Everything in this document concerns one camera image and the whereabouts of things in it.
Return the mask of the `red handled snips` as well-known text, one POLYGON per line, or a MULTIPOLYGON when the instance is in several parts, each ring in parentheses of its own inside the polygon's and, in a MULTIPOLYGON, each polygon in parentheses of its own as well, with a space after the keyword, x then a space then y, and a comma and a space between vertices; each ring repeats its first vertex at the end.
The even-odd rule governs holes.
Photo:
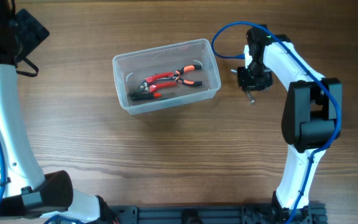
POLYGON ((177 83, 172 79, 168 78, 172 72, 158 73, 150 77, 145 78, 138 87, 130 92, 134 93, 154 93, 161 88, 168 88, 176 86, 177 83))

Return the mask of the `silver socket wrench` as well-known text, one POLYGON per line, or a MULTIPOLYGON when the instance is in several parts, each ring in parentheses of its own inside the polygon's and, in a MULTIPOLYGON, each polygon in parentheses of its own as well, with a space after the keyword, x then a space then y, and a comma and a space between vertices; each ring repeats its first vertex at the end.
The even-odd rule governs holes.
MULTIPOLYGON (((232 68, 232 69, 231 69, 231 73, 237 75, 237 70, 232 68)), ((247 97, 248 97, 248 99, 249 99, 249 103, 250 103, 250 104, 254 104, 254 103, 255 103, 255 100, 254 100, 254 98, 252 97, 250 91, 249 91, 249 90, 244 90, 244 92, 246 93, 246 95, 247 95, 247 97)))

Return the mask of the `orange black needle-nose pliers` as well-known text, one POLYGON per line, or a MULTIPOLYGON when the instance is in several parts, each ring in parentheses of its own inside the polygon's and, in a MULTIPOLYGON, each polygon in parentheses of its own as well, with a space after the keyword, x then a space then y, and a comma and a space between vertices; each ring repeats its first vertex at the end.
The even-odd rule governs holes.
POLYGON ((197 70, 201 70, 201 65, 186 65, 178 70, 173 71, 171 74, 169 74, 168 78, 172 79, 178 84, 182 84, 185 86, 190 87, 197 87, 201 86, 203 84, 202 81, 196 81, 192 79, 188 79, 190 75, 197 70))

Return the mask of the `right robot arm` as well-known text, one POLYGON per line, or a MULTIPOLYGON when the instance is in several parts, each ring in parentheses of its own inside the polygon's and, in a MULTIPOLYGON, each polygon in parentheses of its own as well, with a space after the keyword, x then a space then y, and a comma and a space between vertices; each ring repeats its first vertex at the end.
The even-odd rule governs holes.
POLYGON ((313 70, 287 36, 271 35, 265 25, 252 27, 246 36, 239 87, 247 94, 266 90, 277 77, 287 91, 281 129, 288 153, 269 218, 299 223, 311 210, 308 193, 318 163, 341 132, 342 85, 313 70))

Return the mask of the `clear plastic container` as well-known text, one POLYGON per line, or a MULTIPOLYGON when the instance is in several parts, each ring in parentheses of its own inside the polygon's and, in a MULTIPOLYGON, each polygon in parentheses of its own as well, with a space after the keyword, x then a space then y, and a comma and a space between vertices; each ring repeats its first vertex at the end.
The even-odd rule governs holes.
POLYGON ((221 88, 206 39, 116 55, 112 68, 120 105, 129 114, 207 100, 221 88))

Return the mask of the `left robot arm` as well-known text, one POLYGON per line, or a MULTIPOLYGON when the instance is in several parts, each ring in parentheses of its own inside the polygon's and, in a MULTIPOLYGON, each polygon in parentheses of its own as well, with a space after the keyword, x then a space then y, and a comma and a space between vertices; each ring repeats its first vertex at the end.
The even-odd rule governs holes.
POLYGON ((0 1, 0 220, 44 218, 47 223, 119 223, 98 195, 73 188, 64 170, 45 174, 22 119, 17 79, 19 63, 49 31, 14 1, 0 1))

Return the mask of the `black red handled screwdriver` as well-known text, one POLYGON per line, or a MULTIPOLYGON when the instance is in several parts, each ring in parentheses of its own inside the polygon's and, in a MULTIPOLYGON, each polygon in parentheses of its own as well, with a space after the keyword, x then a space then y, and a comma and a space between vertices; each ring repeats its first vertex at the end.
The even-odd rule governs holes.
POLYGON ((142 100, 159 100, 166 97, 174 97, 174 93, 134 93, 131 95, 131 100, 133 101, 142 101, 142 100))

